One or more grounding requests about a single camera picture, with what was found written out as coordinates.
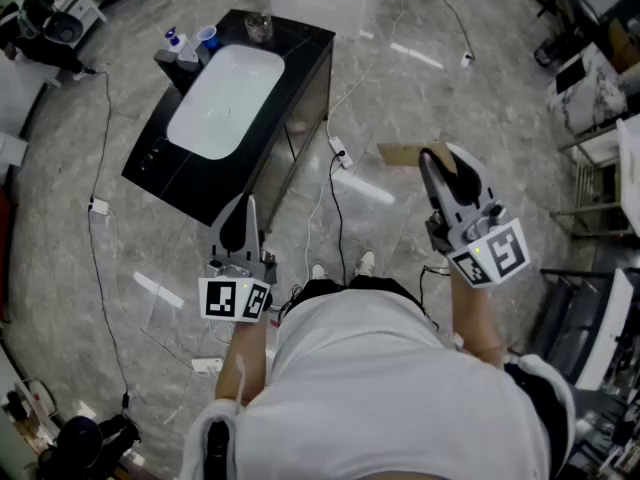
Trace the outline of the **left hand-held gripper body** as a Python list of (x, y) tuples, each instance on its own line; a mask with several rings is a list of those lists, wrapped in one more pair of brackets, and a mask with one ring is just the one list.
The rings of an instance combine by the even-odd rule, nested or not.
[(204, 319), (256, 323), (272, 304), (276, 284), (275, 256), (262, 251), (250, 254), (214, 255), (198, 280), (200, 314)]

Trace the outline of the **black bag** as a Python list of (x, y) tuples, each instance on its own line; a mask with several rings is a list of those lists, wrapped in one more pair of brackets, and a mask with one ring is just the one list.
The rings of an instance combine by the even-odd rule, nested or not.
[(36, 479), (108, 480), (122, 456), (140, 441), (137, 425), (124, 414), (101, 423), (75, 416), (39, 455)]

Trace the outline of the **black vanity cabinet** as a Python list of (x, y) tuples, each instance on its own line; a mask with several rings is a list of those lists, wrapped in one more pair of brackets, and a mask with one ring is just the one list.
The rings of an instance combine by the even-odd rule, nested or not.
[(275, 17), (273, 37), (264, 44), (252, 42), (244, 24), (245, 10), (232, 9), (217, 23), (218, 49), (244, 45), (279, 55), (285, 70), (258, 112), (238, 148), (221, 160), (207, 160), (169, 142), (147, 171), (140, 161), (167, 126), (193, 79), (170, 83), (144, 126), (125, 163), (123, 176), (182, 213), (210, 226), (236, 196), (247, 194), (267, 163), (287, 118), (314, 76), (331, 59), (334, 33), (312, 25)]

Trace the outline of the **grey round pot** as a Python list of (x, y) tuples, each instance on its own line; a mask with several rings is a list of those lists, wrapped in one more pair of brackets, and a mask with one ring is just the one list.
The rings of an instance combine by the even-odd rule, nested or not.
[(72, 45), (82, 38), (84, 26), (75, 16), (56, 11), (47, 19), (43, 34), (51, 42)]

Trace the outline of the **person's white shirt torso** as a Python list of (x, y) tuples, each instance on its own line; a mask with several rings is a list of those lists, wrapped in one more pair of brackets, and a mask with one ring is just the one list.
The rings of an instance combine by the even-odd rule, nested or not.
[(345, 290), (283, 319), (265, 388), (212, 402), (179, 480), (553, 480), (575, 438), (562, 376), (448, 348), (409, 299)]

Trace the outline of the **white pump soap bottle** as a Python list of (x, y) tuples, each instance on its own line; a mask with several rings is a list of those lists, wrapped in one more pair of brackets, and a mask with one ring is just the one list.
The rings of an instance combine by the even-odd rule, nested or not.
[(179, 33), (175, 27), (170, 28), (164, 35), (168, 49), (178, 55), (178, 59), (185, 62), (198, 63), (199, 57), (191, 45), (188, 37)]

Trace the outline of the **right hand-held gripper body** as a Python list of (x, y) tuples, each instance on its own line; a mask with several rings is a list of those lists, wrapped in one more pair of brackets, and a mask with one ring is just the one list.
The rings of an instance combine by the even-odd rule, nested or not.
[(521, 223), (500, 200), (452, 226), (436, 210), (426, 228), (432, 247), (473, 288), (499, 285), (530, 264)]

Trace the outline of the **clear glass tumbler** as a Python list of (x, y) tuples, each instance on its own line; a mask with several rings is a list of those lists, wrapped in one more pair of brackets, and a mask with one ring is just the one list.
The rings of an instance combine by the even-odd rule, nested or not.
[(273, 37), (273, 23), (268, 13), (249, 12), (244, 19), (249, 39), (256, 44), (269, 42)]

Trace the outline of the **person's black shorts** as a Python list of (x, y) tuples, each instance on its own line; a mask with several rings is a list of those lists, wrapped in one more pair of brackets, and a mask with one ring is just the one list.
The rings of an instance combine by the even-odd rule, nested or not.
[(355, 276), (347, 287), (341, 287), (331, 279), (312, 279), (310, 280), (300, 293), (292, 299), (290, 306), (285, 310), (285, 314), (288, 314), (299, 304), (324, 295), (331, 295), (339, 293), (343, 290), (379, 290), (394, 293), (403, 296), (413, 303), (415, 303), (422, 312), (425, 312), (421, 303), (411, 295), (404, 287), (402, 287), (397, 281), (391, 278), (380, 278), (366, 275)]

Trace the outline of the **person's right forearm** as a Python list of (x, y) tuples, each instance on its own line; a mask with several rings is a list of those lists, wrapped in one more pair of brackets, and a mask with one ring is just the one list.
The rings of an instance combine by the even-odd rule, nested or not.
[(450, 273), (453, 331), (463, 340), (465, 351), (502, 369), (506, 348), (489, 306), (485, 289), (471, 287), (457, 271)]

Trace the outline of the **person's right white shoe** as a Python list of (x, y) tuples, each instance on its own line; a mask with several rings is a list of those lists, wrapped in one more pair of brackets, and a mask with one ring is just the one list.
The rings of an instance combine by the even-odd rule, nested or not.
[(353, 277), (373, 277), (375, 274), (375, 254), (371, 249), (365, 249), (356, 261)]

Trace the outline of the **tan cloth piece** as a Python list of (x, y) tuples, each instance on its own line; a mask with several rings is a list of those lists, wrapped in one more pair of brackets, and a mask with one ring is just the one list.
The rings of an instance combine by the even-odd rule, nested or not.
[(418, 167), (421, 154), (426, 151), (434, 156), (439, 165), (454, 175), (458, 173), (453, 154), (445, 143), (426, 144), (378, 143), (377, 148), (384, 163), (388, 166)]

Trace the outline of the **metal rack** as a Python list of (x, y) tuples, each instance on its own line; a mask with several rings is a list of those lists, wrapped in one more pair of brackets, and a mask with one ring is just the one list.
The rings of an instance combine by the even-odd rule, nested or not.
[(640, 245), (640, 113), (558, 151), (572, 162), (573, 199), (551, 218), (575, 240), (617, 237)]

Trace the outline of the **white power strip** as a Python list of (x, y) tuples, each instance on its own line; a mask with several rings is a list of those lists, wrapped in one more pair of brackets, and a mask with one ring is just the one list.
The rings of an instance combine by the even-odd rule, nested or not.
[(349, 169), (353, 166), (353, 161), (346, 151), (342, 141), (338, 137), (330, 137), (329, 145), (332, 148), (334, 154), (337, 156), (340, 165), (344, 169)]

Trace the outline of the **marble side table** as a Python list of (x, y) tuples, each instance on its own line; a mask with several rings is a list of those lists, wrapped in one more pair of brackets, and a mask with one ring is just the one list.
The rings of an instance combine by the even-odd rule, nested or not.
[[(556, 93), (556, 74), (581, 58), (586, 76), (562, 94)], [(618, 73), (595, 43), (566, 61), (547, 87), (547, 108), (572, 135), (579, 136), (610, 122), (628, 110), (629, 81)]]

